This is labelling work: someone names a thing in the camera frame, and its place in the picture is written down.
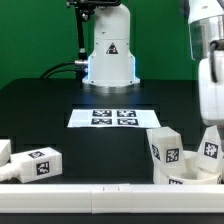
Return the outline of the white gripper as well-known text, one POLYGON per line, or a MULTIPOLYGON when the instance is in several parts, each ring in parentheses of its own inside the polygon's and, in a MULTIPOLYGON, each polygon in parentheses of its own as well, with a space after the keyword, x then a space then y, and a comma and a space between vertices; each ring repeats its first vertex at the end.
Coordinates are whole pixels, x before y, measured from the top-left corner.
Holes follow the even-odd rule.
POLYGON ((217 82, 211 78, 210 61, 199 63, 199 102, 203 122, 208 125, 224 126, 224 51, 215 52, 217 82))

